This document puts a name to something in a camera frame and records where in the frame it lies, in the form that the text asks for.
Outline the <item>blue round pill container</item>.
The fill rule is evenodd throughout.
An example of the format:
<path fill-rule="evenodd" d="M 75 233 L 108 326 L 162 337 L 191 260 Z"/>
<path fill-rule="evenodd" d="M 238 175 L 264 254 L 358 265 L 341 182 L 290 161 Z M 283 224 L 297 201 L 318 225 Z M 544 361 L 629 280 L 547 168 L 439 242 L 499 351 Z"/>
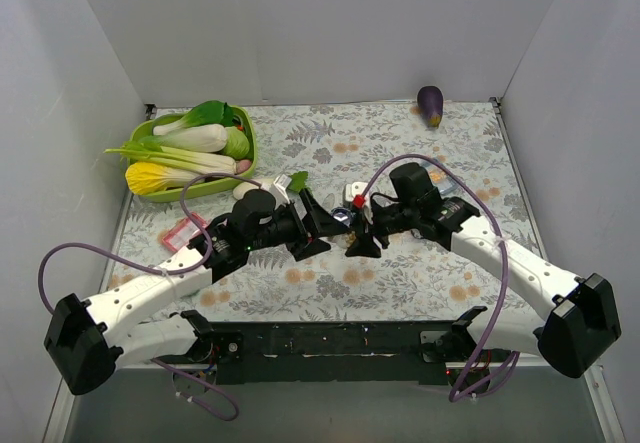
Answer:
<path fill-rule="evenodd" d="M 331 216 L 338 222 L 340 222 L 341 224 L 350 227 L 352 222 L 353 222 L 353 218 L 354 215 L 352 213 L 351 210 L 344 208 L 344 207 L 336 207 L 331 211 Z"/>

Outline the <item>orange pill bottle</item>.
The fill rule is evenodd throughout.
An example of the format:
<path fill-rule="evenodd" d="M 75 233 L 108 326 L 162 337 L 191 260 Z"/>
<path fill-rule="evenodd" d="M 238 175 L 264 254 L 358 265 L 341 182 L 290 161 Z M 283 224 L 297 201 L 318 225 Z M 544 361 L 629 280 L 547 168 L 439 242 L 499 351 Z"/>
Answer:
<path fill-rule="evenodd" d="M 337 245 L 339 248 L 347 250 L 356 240 L 356 234 L 354 232 L 344 233 L 341 235 L 330 236 L 326 238 L 326 241 Z"/>

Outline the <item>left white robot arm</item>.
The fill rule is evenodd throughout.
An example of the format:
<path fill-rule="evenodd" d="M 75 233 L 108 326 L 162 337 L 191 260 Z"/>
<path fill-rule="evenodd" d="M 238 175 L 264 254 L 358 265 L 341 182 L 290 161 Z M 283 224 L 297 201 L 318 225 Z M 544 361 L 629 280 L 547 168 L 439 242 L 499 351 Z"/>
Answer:
<path fill-rule="evenodd" d="M 158 266 L 114 290 L 87 299 L 70 294 L 51 306 L 44 346 L 70 392 L 87 394 L 119 367 L 160 356 L 205 361 L 213 340 L 204 320 L 187 316 L 161 325 L 147 317 L 242 268 L 255 250 L 283 245 L 296 260 L 330 250 L 327 237 L 348 227 L 308 190 L 300 198 L 305 215 L 254 188 Z"/>

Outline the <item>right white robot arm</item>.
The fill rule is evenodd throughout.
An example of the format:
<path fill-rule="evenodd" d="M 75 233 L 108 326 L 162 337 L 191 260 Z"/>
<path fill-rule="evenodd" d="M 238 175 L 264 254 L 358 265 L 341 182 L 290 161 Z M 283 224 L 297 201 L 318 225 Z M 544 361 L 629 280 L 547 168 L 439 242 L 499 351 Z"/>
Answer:
<path fill-rule="evenodd" d="M 350 256 L 378 258 L 391 235 L 414 230 L 497 278 L 534 310 L 529 318 L 491 318 L 476 307 L 458 318 L 434 350 L 475 360 L 487 349 L 542 357 L 564 376 L 580 377 L 620 337 L 611 283 L 552 265 L 496 233 L 490 220 L 459 197 L 441 196 L 427 170 L 414 162 L 395 168 L 390 204 L 375 202 L 363 182 L 348 184 L 344 199 L 353 213 Z"/>

